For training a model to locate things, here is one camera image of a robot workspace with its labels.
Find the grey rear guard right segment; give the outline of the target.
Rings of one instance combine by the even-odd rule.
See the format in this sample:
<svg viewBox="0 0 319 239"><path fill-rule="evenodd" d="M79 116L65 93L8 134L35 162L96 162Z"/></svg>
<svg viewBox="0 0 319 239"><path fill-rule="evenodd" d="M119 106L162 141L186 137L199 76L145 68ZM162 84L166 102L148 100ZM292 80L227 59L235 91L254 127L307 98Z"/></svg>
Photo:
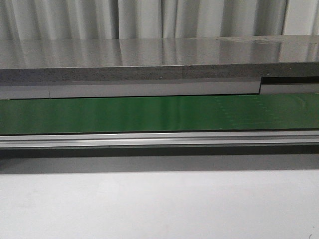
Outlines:
<svg viewBox="0 0 319 239"><path fill-rule="evenodd" d="M263 77L260 94L318 93L319 77Z"/></svg>

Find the green conveyor belt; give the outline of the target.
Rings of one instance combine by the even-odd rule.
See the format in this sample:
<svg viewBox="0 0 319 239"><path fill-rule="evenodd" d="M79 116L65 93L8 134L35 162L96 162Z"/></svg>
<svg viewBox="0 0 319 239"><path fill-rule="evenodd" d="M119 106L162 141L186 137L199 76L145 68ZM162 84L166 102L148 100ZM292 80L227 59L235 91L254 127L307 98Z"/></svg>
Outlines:
<svg viewBox="0 0 319 239"><path fill-rule="evenodd" d="M316 93L2 100L2 135L317 129Z"/></svg>

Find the grey rear conveyor guard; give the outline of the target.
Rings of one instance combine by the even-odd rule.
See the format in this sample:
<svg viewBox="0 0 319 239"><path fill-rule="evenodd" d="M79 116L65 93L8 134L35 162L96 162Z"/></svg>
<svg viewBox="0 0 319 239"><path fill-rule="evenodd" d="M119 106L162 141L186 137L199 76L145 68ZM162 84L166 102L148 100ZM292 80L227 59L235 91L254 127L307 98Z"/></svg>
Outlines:
<svg viewBox="0 0 319 239"><path fill-rule="evenodd" d="M173 80L118 80L72 82L66 84L45 82L40 85L6 84L0 87L0 98L50 99L179 95L233 95L257 94L259 77L201 78Z"/></svg>

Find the white pleated curtain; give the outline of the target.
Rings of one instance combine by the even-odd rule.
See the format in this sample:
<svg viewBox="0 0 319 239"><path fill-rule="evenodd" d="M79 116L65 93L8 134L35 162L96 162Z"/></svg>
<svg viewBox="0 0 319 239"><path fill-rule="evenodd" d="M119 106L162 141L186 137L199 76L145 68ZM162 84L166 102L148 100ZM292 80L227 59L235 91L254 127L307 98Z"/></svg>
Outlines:
<svg viewBox="0 0 319 239"><path fill-rule="evenodd" d="M3 0L0 37L30 39L317 35L316 0Z"/></svg>

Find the aluminium front conveyor rail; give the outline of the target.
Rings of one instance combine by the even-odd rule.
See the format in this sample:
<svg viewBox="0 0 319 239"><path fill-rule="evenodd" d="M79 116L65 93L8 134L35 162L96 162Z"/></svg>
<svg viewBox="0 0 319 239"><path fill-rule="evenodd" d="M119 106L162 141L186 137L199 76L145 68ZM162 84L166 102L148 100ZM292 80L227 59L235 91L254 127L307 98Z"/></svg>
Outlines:
<svg viewBox="0 0 319 239"><path fill-rule="evenodd" d="M0 147L2 149L17 149L98 146L316 144L318 141L318 130L34 134L1 136Z"/></svg>

